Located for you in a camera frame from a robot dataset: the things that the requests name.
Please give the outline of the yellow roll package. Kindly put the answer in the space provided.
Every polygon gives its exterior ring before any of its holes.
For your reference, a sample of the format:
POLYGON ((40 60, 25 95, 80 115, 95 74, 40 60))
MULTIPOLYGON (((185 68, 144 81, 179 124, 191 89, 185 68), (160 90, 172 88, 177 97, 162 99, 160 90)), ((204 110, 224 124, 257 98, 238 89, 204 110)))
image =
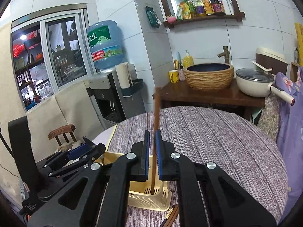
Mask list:
POLYGON ((299 65, 303 66, 303 26, 300 23, 294 23, 294 26, 298 41, 299 65))

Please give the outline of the cream plastic utensil holder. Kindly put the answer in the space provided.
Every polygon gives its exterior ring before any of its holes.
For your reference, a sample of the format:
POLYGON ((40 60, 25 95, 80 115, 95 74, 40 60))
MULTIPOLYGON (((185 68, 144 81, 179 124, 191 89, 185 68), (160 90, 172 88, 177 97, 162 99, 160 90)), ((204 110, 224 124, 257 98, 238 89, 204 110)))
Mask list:
POLYGON ((152 177, 145 182, 130 182, 128 205, 152 211, 165 212, 170 207, 172 193, 167 182, 162 182, 159 176, 155 179, 154 194, 151 194, 152 177))

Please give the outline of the yellow label sauce bottle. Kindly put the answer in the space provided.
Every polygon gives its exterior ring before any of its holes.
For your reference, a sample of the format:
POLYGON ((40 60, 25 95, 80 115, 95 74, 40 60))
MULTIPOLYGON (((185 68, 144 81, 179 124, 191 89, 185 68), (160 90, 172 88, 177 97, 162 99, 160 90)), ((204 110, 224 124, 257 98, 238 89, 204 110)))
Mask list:
POLYGON ((202 0, 202 3, 203 3, 203 6, 204 6, 205 13, 207 15, 214 14, 211 3, 210 3, 209 0, 202 0))

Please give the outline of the black chopstick gold band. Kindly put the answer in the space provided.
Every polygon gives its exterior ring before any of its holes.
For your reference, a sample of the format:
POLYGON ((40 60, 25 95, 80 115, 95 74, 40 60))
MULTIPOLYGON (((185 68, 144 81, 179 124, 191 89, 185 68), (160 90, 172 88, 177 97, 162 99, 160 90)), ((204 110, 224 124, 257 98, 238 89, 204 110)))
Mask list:
POLYGON ((160 227, 171 227, 177 215, 179 214, 179 205, 173 205, 164 220, 160 224, 160 227))

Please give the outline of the grey water dispenser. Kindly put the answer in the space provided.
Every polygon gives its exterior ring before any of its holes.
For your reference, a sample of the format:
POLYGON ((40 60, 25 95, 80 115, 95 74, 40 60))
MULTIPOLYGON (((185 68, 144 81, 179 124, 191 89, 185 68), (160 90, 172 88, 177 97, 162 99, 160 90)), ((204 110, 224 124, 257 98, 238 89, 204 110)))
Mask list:
MULTIPOLYGON (((128 69, 133 83, 134 79, 138 79, 135 66, 129 64, 128 69)), ((122 95, 115 67, 90 77, 87 92, 105 129, 145 113, 141 90, 127 98, 122 95)))

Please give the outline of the green hanging packet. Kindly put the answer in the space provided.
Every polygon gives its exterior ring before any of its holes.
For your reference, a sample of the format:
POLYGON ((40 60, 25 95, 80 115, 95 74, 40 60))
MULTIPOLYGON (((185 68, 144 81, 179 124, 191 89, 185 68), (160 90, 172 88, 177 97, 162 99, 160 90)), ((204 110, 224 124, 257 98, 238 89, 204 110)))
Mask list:
POLYGON ((151 27, 159 28, 162 25, 162 21, 158 18, 152 7, 145 6, 145 12, 151 27))

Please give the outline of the wooden chair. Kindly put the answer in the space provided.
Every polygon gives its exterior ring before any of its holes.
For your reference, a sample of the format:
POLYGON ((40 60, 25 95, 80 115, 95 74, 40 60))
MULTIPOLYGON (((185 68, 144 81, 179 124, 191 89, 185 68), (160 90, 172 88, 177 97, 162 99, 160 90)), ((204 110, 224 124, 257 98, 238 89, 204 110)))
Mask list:
POLYGON ((62 143, 59 139, 59 136, 63 136, 64 139, 65 139, 65 142, 66 143, 69 143, 69 139, 67 137, 67 133, 71 136, 71 139, 73 142, 77 142, 77 139, 74 135, 74 131, 76 130, 76 127, 74 124, 67 124, 65 126, 61 126, 51 132, 49 132, 48 134, 48 139, 49 140, 52 140, 52 139, 55 139, 58 143, 58 145, 61 147, 62 146, 62 143))

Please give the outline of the dark wooden counter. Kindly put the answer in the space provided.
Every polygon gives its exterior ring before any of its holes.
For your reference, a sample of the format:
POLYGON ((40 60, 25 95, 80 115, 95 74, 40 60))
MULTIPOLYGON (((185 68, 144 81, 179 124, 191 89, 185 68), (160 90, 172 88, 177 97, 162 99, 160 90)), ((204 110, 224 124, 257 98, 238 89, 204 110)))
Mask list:
POLYGON ((205 92, 191 88, 186 82, 168 83, 159 91, 161 108, 177 106, 207 107, 234 112, 249 120, 255 109, 265 107, 264 98, 250 97, 242 93, 236 81, 225 89, 205 92))

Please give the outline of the pink small bowl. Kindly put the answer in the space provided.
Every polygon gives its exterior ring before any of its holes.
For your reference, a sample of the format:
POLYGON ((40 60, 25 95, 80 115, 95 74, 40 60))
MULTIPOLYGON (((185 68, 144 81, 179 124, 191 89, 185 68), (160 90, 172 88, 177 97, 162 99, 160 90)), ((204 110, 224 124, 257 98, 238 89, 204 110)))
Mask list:
POLYGON ((174 22, 177 21, 177 19, 176 19, 175 16, 170 15, 170 16, 167 16, 167 17, 166 17, 166 21, 167 21, 169 24, 173 24, 174 22))

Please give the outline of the purple label bottle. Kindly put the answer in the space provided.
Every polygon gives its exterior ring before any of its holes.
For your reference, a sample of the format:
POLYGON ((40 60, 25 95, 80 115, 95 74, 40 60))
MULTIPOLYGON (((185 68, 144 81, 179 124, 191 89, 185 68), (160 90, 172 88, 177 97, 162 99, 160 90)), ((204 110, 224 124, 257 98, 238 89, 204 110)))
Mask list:
POLYGON ((202 0, 194 0, 194 7, 197 16, 206 16, 202 0))

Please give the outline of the brown white rice cooker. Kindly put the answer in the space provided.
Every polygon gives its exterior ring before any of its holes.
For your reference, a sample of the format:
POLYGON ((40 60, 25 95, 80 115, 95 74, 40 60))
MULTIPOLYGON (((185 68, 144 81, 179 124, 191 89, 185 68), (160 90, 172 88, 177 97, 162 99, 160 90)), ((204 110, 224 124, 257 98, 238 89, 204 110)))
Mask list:
POLYGON ((277 74, 278 72, 286 75, 288 63, 286 57, 276 51, 268 48, 259 47, 256 49, 256 63, 260 64, 264 68, 272 68, 271 73, 277 74))

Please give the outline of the cat print chair cushion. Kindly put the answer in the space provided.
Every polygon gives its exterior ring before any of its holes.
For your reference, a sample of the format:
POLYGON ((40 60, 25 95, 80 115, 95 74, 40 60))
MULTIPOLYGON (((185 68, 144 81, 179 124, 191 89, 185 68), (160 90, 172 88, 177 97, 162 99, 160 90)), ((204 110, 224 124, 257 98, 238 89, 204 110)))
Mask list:
POLYGON ((62 151, 65 152, 69 149, 75 149, 77 147, 79 147, 82 144, 81 140, 77 140, 76 142, 74 141, 70 141, 70 142, 65 142, 62 145, 58 146, 58 148, 56 149, 57 152, 62 151))

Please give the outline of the purple floral cloth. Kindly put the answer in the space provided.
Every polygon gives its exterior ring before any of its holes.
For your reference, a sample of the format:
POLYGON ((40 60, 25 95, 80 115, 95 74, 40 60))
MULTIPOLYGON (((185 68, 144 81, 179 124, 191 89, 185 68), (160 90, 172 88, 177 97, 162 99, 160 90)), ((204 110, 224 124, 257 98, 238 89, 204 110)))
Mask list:
POLYGON ((270 94, 261 112, 258 127, 277 144, 288 175, 288 200, 282 219, 290 213, 302 194, 302 67, 297 80, 288 79, 283 73, 275 77, 275 84, 295 99, 293 106, 270 94))

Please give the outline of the bronze faucet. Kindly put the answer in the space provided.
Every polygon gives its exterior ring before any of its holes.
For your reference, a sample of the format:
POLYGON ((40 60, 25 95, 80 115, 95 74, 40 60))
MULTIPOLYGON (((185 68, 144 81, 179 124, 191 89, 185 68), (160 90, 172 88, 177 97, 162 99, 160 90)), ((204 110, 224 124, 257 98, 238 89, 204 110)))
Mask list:
POLYGON ((230 51, 228 46, 223 46, 223 52, 217 54, 218 58, 224 57, 224 62, 226 64, 230 64, 230 51))

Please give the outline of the white pot with glass lid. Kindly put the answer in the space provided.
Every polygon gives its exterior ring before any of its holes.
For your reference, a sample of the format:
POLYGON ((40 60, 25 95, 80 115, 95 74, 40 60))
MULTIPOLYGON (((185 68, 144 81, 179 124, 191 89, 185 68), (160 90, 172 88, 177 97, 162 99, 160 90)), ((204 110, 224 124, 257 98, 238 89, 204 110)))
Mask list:
POLYGON ((248 96, 262 98, 274 93, 291 106, 295 104, 295 98, 277 87, 275 78, 271 73, 249 68, 238 69, 236 83, 240 91, 248 96))

